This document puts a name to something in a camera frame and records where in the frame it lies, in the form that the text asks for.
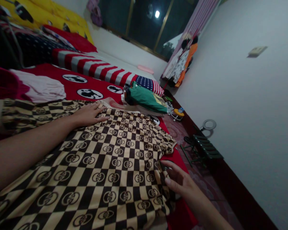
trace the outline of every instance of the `left hand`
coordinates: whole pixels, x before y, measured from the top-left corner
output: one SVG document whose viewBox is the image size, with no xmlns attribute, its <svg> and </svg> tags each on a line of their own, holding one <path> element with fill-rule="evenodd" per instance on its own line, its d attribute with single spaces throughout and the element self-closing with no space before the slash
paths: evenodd
<svg viewBox="0 0 288 230">
<path fill-rule="evenodd" d="M 90 126 L 108 120 L 108 117 L 96 118 L 99 113 L 106 109 L 104 106 L 98 108 L 99 105 L 100 102 L 85 105 L 69 117 L 73 119 L 77 127 Z"/>
</svg>

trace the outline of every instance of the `pink curtain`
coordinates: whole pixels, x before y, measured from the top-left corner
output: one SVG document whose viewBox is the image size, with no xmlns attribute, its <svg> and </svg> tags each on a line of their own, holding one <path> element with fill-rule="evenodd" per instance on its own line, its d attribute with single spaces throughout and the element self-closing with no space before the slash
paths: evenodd
<svg viewBox="0 0 288 230">
<path fill-rule="evenodd" d="M 181 48 L 182 41 L 186 39 L 186 37 L 190 37 L 191 39 L 194 38 L 196 35 L 199 35 L 202 32 L 202 29 L 206 25 L 208 19 L 210 18 L 212 12 L 217 7 L 220 0 L 199 0 L 198 4 L 184 30 L 178 44 L 168 62 L 165 70 L 171 63 L 173 57 L 177 54 L 177 52 Z"/>
</svg>

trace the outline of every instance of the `wall socket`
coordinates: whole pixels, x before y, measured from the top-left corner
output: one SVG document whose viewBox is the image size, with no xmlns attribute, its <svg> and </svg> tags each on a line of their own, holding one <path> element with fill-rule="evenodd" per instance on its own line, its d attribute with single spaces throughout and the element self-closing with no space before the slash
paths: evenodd
<svg viewBox="0 0 288 230">
<path fill-rule="evenodd" d="M 258 57 L 263 51 L 265 51 L 268 47 L 267 46 L 258 46 L 249 52 L 248 58 L 255 58 Z"/>
</svg>

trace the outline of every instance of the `american flag pillow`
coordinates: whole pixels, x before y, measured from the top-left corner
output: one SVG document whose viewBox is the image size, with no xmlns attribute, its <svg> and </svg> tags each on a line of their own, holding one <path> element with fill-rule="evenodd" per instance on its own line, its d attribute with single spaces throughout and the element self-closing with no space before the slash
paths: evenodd
<svg viewBox="0 0 288 230">
<path fill-rule="evenodd" d="M 164 90 L 161 88 L 159 83 L 155 80 L 148 79 L 146 77 L 138 76 L 135 80 L 140 86 L 149 89 L 159 96 L 163 96 Z"/>
</svg>

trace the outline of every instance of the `tiled floor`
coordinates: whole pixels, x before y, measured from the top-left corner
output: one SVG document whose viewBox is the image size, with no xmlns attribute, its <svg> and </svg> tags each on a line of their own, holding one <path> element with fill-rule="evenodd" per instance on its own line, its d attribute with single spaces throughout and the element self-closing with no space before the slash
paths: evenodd
<svg viewBox="0 0 288 230">
<path fill-rule="evenodd" d="M 184 141 L 184 137 L 187 136 L 187 132 L 179 122 L 174 122 L 173 119 L 165 115 L 163 118 L 164 123 L 167 126 L 167 129 L 170 132 L 170 135 L 176 140 L 178 145 L 176 148 L 178 149 L 182 160 L 184 161 L 190 176 L 194 180 L 194 182 L 199 186 L 199 188 L 203 191 L 203 193 L 211 200 L 216 209 L 221 213 L 221 215 L 230 223 L 230 225 L 235 230 L 242 230 L 239 220 L 236 215 L 232 211 L 222 192 L 220 191 L 218 185 L 214 181 L 213 177 L 210 175 L 207 169 L 204 169 L 199 164 L 193 164 L 193 167 L 190 166 L 186 156 L 184 155 L 180 145 L 186 146 L 188 145 Z M 194 230 L 202 230 L 203 227 L 195 226 Z"/>
</svg>

